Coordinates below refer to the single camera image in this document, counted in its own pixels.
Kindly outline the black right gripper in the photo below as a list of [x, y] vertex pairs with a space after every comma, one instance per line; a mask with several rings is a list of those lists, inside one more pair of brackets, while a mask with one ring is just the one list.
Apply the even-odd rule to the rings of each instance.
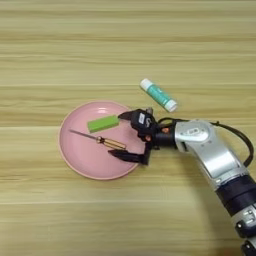
[[[130, 121], [132, 114], [132, 111], [127, 111], [121, 113], [118, 118]], [[140, 112], [139, 124], [140, 128], [137, 135], [145, 143], [144, 153], [137, 154], [130, 153], [127, 150], [112, 149], [109, 150], [109, 153], [112, 156], [125, 162], [147, 165], [152, 149], [159, 150], [161, 147], [176, 148], [176, 121], [174, 119], [165, 117], [160, 120], [156, 120], [153, 116], [153, 109], [148, 108]]]

